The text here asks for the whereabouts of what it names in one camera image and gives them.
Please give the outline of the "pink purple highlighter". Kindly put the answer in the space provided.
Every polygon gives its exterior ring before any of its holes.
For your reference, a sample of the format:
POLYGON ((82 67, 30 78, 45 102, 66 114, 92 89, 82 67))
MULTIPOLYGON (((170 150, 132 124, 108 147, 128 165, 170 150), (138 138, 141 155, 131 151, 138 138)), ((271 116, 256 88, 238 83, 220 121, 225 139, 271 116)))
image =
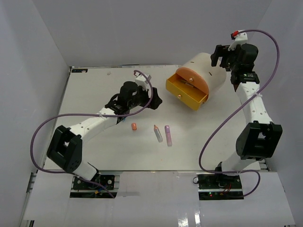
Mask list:
POLYGON ((171 147, 172 146, 172 138, 171 138, 170 128, 169 128, 168 125, 165 125, 164 129, 165 129, 167 145, 168 145, 168 147, 171 147))

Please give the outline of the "orange highlighter cap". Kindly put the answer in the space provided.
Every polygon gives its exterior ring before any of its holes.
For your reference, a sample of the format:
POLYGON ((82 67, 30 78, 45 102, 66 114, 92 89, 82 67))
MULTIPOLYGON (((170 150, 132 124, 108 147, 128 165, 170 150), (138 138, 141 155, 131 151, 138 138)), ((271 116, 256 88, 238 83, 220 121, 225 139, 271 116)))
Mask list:
POLYGON ((132 127, 132 130, 133 130, 133 131, 137 130, 137 125, 136 125, 136 123, 132 123, 132 124, 131 124, 131 127, 132 127))

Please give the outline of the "orange highlighter body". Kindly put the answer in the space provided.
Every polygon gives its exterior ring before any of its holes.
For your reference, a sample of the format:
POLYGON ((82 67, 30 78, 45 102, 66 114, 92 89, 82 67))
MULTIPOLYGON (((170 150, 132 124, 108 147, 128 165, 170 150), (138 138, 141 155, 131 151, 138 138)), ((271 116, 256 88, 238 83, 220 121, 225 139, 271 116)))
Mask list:
POLYGON ((154 125, 153 129, 154 129, 154 133, 156 135, 156 138, 157 138, 158 142, 163 142, 163 137, 162 137, 162 135, 160 133, 159 128, 156 125, 154 125))

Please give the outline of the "round three-drawer storage box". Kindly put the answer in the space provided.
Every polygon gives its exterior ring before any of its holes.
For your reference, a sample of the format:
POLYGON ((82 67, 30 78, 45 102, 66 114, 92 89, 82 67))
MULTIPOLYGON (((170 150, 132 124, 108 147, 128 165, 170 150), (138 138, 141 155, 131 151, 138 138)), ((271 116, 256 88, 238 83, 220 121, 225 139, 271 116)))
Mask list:
POLYGON ((197 111, 222 87, 226 77, 227 73, 220 67, 220 62, 212 67, 211 55, 202 52, 179 67, 166 80, 166 89, 189 108, 197 111), (182 80, 194 87, 181 83, 182 80))

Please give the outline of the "thin yellow highlighter pen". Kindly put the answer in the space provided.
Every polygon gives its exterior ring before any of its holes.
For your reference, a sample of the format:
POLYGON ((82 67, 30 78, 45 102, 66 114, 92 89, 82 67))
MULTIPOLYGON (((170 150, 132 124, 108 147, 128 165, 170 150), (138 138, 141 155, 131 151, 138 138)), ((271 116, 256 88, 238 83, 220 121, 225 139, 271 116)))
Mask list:
POLYGON ((190 86, 190 87, 194 87, 191 83, 188 83, 187 81, 185 80, 182 80, 181 83, 187 85, 187 86, 190 86))

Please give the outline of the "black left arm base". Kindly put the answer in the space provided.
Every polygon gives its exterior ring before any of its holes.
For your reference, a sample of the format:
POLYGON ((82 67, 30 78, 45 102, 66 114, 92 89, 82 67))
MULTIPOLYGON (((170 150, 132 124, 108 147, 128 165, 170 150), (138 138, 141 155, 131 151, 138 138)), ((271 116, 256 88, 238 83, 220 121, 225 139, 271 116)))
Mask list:
POLYGON ((119 189, 119 175, 97 173, 92 180, 83 180, 74 176, 71 184, 70 198, 114 199, 119 189))

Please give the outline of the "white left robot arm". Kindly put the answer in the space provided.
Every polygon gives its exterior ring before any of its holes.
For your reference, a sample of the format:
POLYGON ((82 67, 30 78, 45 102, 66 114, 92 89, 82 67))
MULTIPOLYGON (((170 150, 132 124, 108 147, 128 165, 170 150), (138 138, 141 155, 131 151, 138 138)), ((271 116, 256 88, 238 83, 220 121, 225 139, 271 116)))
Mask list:
POLYGON ((98 170, 83 159, 83 145, 103 130, 120 123, 131 109, 141 106, 155 110, 161 103, 157 88, 148 89, 127 81, 97 116, 70 127, 57 127, 47 150, 47 157, 64 172, 83 178, 85 185, 94 189, 99 186, 100 177, 97 175, 98 170))

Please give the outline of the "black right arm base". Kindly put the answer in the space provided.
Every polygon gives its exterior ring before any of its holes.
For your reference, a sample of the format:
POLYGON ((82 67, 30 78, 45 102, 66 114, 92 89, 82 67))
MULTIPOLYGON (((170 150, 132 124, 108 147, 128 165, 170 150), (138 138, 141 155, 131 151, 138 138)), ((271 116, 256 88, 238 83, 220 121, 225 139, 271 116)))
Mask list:
POLYGON ((243 190, 238 175, 200 173, 193 178, 198 187, 200 201, 243 200, 243 190))

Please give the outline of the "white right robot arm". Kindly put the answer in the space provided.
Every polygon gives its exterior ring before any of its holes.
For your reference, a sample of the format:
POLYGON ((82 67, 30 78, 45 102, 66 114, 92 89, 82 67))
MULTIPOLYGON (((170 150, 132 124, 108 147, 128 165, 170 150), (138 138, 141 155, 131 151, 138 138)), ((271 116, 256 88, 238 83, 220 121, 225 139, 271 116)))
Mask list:
POLYGON ((234 50, 228 45, 217 45, 211 55, 211 65, 220 60, 220 67, 231 72, 231 83, 241 102, 246 127, 236 140, 235 152, 219 164, 220 173, 214 176, 218 188, 231 183, 231 172, 240 173, 257 161, 271 158, 283 129, 268 115, 260 92, 260 81, 254 68, 258 49, 252 44, 238 44, 234 50))

